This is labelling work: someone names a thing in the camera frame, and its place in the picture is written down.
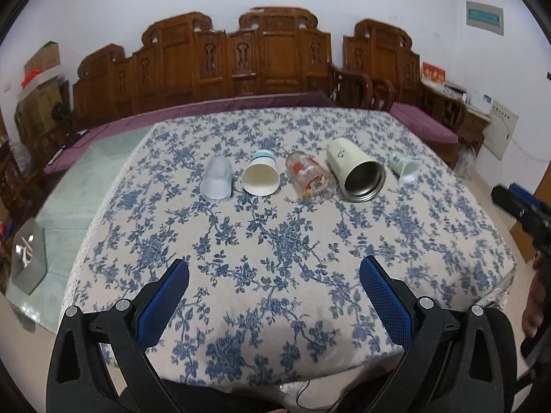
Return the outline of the person's right hand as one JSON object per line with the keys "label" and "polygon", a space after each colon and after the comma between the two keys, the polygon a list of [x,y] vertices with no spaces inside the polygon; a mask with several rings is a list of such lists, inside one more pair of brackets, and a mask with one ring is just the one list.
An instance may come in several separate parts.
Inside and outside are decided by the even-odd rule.
{"label": "person's right hand", "polygon": [[546,298],[546,289],[540,279],[541,269],[545,262],[545,256],[538,252],[532,262],[535,271],[527,299],[526,308],[522,314],[522,329],[526,338],[534,338],[539,327],[543,324],[543,305]]}

